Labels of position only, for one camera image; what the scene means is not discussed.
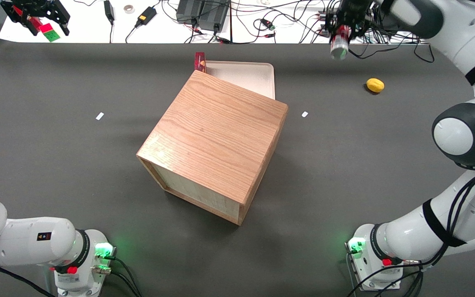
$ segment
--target wooden box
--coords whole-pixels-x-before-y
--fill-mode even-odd
[[[286,104],[194,71],[137,158],[166,191],[241,225]]]

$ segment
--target power adapter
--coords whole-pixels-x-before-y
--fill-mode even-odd
[[[115,12],[113,11],[113,6],[109,0],[104,1],[104,11],[106,12],[106,17],[113,26],[113,22],[115,22]]]
[[[139,28],[141,25],[147,25],[153,17],[157,14],[157,11],[152,6],[148,6],[143,13],[141,13],[137,19],[137,23],[135,24],[135,28]]]
[[[266,19],[260,19],[260,21],[265,27],[267,27],[271,31],[276,28],[275,25],[273,25],[271,21],[268,21]]]

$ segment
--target white table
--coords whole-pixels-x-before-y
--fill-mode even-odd
[[[90,4],[92,0],[81,0]],[[70,30],[69,36],[65,36],[58,24],[48,20],[42,19],[43,23],[50,22],[54,30],[60,35],[60,39],[55,42],[62,43],[108,43],[109,42],[109,33],[111,31],[111,25],[104,15],[104,5],[103,0],[96,0],[94,4],[90,7],[74,2],[73,0],[61,0],[69,14],[71,19],[69,20],[68,28]],[[262,5],[262,6],[274,6],[284,3],[294,2],[294,0],[234,0],[233,7],[238,8],[243,11],[250,12],[237,12],[238,16],[236,17],[236,11],[232,10],[232,30],[233,30],[233,41],[234,42],[249,42],[253,41],[255,37],[251,36],[243,24],[239,21],[241,20],[248,28],[252,34],[257,34],[258,30],[252,25],[255,19],[261,19],[264,17],[268,10],[263,10],[259,12],[252,12],[261,9],[260,7],[253,7],[247,5]],[[179,0],[169,0],[169,4],[177,8]],[[157,15],[146,25],[141,26],[128,39],[129,43],[183,43],[188,37],[192,35],[192,30],[187,28],[183,24],[178,24],[177,22],[170,19],[170,17],[175,18],[175,10],[171,8],[166,2],[158,2],[157,0],[111,0],[111,4],[115,10],[115,26],[113,28],[113,43],[124,43],[126,36],[133,29],[137,17],[146,9],[148,6],[155,6],[157,10]],[[124,6],[126,5],[134,6],[134,13],[126,14],[124,12]],[[300,2],[296,7],[296,18],[301,17],[301,21],[305,23],[307,19],[315,15],[318,11],[324,9],[324,5],[328,4],[328,1],[321,0],[312,0],[309,2],[307,9],[304,12],[304,8],[307,2]],[[277,10],[286,13],[288,15],[293,15],[294,7],[296,4],[289,4],[287,6],[282,6],[276,8]],[[266,19],[272,20],[278,12],[271,12],[267,15]],[[230,39],[230,17],[226,18],[226,22],[223,26],[222,32],[218,36]],[[307,25],[312,27],[314,30],[320,28],[320,23],[316,23],[317,19],[312,17],[309,19]],[[298,43],[301,39],[302,32],[307,29],[300,23],[294,23],[287,19],[284,16],[279,16],[275,19],[273,24],[276,26],[276,41],[278,43]],[[259,35],[264,35],[271,33],[272,31],[262,31]],[[194,37],[192,43],[206,43],[211,39],[211,32],[204,30],[203,33],[207,35],[196,36]],[[313,39],[314,34],[311,32],[304,43],[310,43]],[[0,32],[0,39],[5,39],[15,42],[48,42],[45,36],[39,33],[37,36],[33,36],[27,28],[24,28],[19,23],[12,23],[10,19],[6,19],[5,24],[2,27]],[[258,38],[256,43],[274,43],[273,38]],[[328,43],[329,39],[324,37],[318,37],[315,40],[315,43]]]

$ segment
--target black table surface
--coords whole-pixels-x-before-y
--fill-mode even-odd
[[[192,73],[196,51],[272,64],[276,99],[289,105],[241,227],[164,193],[135,156]],[[428,64],[408,45],[367,60],[333,61],[328,52],[0,40],[0,202],[9,218],[63,217],[104,232],[146,297],[345,296],[343,243],[354,230],[406,214],[462,173],[430,128],[473,92],[439,53]],[[386,84],[377,96],[362,87],[371,77]],[[40,267],[11,270],[45,286]],[[39,294],[0,274],[5,296]],[[130,293],[111,276],[102,296]],[[475,296],[475,251],[445,257],[420,296]]]

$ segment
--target yellow lemon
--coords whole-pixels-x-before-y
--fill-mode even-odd
[[[366,86],[371,92],[380,93],[384,90],[384,83],[380,79],[370,78],[366,81]]]

